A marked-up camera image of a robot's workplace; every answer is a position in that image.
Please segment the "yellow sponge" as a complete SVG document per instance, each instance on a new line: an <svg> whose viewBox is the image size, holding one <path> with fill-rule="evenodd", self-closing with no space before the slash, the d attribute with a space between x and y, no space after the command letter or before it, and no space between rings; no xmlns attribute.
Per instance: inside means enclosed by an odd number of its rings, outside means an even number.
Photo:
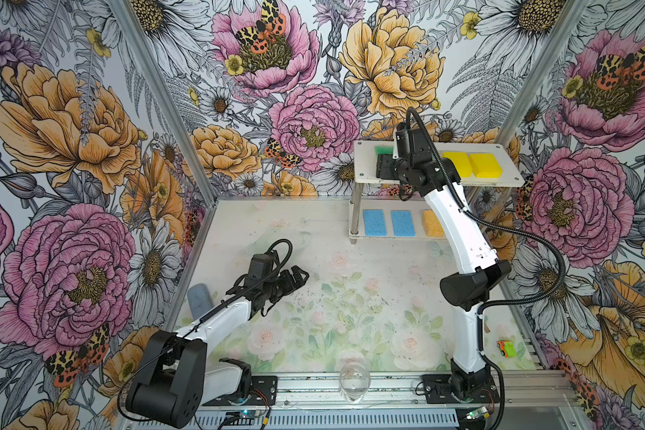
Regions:
<svg viewBox="0 0 645 430"><path fill-rule="evenodd" d="M470 153L469 163L474 177L496 179L503 175L503 169L492 153Z"/></svg>
<svg viewBox="0 0 645 430"><path fill-rule="evenodd" d="M464 152L444 152L444 159L449 159L456 168L461 178L469 178L473 174L473 168L470 164L469 155Z"/></svg>

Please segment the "blue sponge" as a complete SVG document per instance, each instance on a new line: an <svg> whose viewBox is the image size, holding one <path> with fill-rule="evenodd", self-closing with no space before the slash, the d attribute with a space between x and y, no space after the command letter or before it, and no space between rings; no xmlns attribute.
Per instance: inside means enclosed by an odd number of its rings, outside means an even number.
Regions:
<svg viewBox="0 0 645 430"><path fill-rule="evenodd" d="M387 236L385 216L382 210L363 210L365 235L371 238L383 238Z"/></svg>
<svg viewBox="0 0 645 430"><path fill-rule="evenodd" d="M416 231L410 211L391 211L392 229L396 238L414 238Z"/></svg>

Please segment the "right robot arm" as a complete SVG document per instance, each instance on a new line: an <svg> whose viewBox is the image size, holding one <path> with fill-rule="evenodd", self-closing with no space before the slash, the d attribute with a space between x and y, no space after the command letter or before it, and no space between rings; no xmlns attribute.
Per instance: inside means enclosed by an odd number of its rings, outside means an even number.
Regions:
<svg viewBox="0 0 645 430"><path fill-rule="evenodd" d="M396 155L382 154L376 163L381 179L409 185L435 213L456 258L457 272L440 280L444 299L453 306L455 350L451 359L451 392L461 401L493 384L484 358L483 316L478 311L490 291L511 270L469 217L462 179L452 161L437 157L432 139L419 130L395 132Z"/></svg>

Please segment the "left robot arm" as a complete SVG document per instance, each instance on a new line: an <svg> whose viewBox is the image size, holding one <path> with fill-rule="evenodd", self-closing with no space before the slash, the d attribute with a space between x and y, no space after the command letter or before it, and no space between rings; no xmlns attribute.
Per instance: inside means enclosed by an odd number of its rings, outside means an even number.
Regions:
<svg viewBox="0 0 645 430"><path fill-rule="evenodd" d="M118 408L132 421L181 429L206 402L223 396L243 399L251 388L250 365L222 358L208 367L209 354L233 331L256 315L266 315L283 297L303 288L308 272L286 268L275 251L252 257L220 304L178 331L157 331L147 344L141 364L125 383Z"/></svg>

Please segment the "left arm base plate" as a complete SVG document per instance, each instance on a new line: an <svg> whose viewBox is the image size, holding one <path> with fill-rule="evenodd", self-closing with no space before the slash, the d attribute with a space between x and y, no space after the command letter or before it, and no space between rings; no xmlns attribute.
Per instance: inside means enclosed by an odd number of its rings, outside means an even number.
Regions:
<svg viewBox="0 0 645 430"><path fill-rule="evenodd" d="M202 404L203 407L274 406L277 400L279 378L277 376L253 376L250 392L245 398L223 395Z"/></svg>

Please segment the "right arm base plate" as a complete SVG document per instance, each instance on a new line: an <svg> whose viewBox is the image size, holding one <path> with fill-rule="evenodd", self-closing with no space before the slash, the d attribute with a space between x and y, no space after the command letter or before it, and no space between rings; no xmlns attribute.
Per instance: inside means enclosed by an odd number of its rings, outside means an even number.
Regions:
<svg viewBox="0 0 645 430"><path fill-rule="evenodd" d="M492 376L471 378L460 374L423 374L421 387L428 404L493 404L500 401Z"/></svg>

